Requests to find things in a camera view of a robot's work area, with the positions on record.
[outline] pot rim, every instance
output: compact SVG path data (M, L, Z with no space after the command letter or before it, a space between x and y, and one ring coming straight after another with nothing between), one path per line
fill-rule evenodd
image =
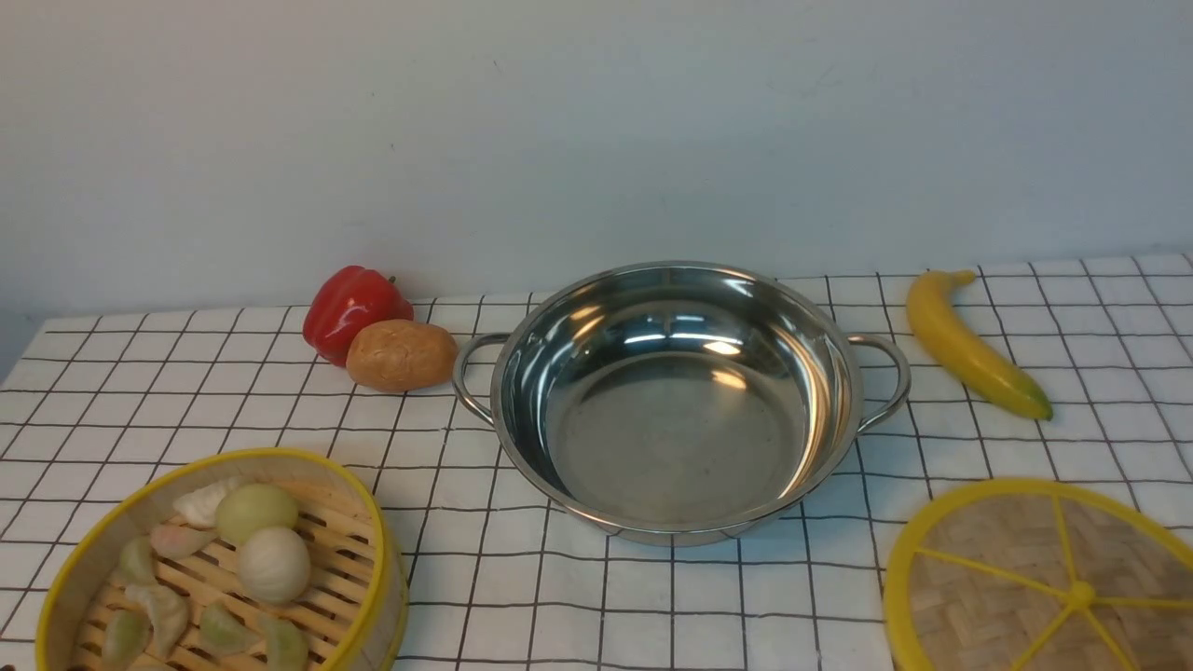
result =
M796 302L801 308L822 318L824 322L824 332L830 338L833 345L841 352L846 365L848 367L848 374L843 376L843 382L849 387L849 418L845 423L845 432L840 435L836 443L829 450L830 457L818 470L809 473L804 480L796 487L791 487L787 493L779 497L769 503L754 506L752 509L737 512L735 515L727 516L721 519L710 519L706 522L686 522L686 523L647 523L631 517L611 515L589 505L586 505L573 497L563 493L554 485L548 482L542 475L538 474L534 468L523 458L521 453L518 451L517 447L513 444L513 437L509 430L506 427L503 420L502 410L502 381L505 378L506 367L509 364L509 358L521 340L523 336L527 330L545 313L548 309L558 304L558 302L565 296L583 289L587 285L594 284L598 281L606 279L608 277L625 275L630 272L637 272L642 270L654 270L654 269L696 269L696 270L712 270L722 272L725 275L735 275L742 279L748 279L758 284L765 285L767 288L774 289L786 297ZM506 343L501 347L501 353L497 356L497 361L493 368L493 380L489 383L489 402L492 405L493 414L493 427L497 433L497 438L501 442L501 449L505 451L506 456L514 463L519 473L524 478L530 480L536 488L543 492L549 499L562 506L563 509L579 515L593 523L601 527L612 527L616 529L622 529L626 531L637 531L644 534L660 534L660 535L688 535L688 534L709 534L709 533L725 533L727 537L729 530L738 527L749 527L755 522L759 522L769 515L784 510L792 504L797 503L814 488L816 488L821 482L824 481L833 470L841 463L845 455L848 453L849 444L853 443L854 437L858 432L858 426L861 424L861 410L864 404L864 392L861 386L861 369L858 365L857 357L854 356L853 347L849 345L849 340L845 332L836 325L832 315L824 313L812 301L808 300L803 295L796 293L795 290L787 288L786 285L771 279L768 277L760 276L755 272L743 270L740 267L734 267L724 264L707 263L707 261L690 261L690 260L665 260L665 261L647 261L638 264L629 264L618 266L614 269L605 270L577 282L560 289L558 291L551 294L546 300L544 300L537 308L534 308L530 314L527 314L514 328Z

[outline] red bell pepper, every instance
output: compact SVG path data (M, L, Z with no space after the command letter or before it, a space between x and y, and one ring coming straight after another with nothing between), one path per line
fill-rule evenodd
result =
M302 325L302 337L319 356L344 367L360 330L387 319L414 319L414 307L394 279L376 270L350 265L332 276L315 295Z

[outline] potato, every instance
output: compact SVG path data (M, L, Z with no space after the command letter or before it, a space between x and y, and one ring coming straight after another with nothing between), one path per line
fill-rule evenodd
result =
M360 330L347 369L358 384L398 394L451 380L458 351L451 333L438 326L390 319Z

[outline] pot handle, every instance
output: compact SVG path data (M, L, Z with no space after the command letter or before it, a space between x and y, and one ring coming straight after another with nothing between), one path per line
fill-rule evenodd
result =
M476 400L476 396L464 387L464 369L468 368L468 357L472 356L472 352L488 345L500 345L508 339L508 333L486 333L472 338L459 349L459 353L456 355L456 364L451 370L451 386L456 389L460 402L489 426L493 426L493 411L482 406L481 401Z
M895 362L895 368L898 371L898 380L895 382L895 393L891 394L889 401L883 404L883 407L874 411L870 417L861 418L861 424L858 425L858 433L864 432L874 424L878 424L890 415L898 412L903 402L907 401L907 395L911 390L911 367L907 363L907 357L900 351L895 343L890 340L884 340L882 338L874 338L867 333L851 333L848 340L853 345L861 347L873 347L876 350L882 350L883 353L889 356L891 361Z

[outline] banana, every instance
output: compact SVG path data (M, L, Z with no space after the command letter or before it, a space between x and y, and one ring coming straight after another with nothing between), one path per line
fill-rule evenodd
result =
M907 320L923 349L965 386L991 404L1030 419L1052 419L1052 404L1040 386L965 326L953 312L952 293L972 271L929 270L911 283Z

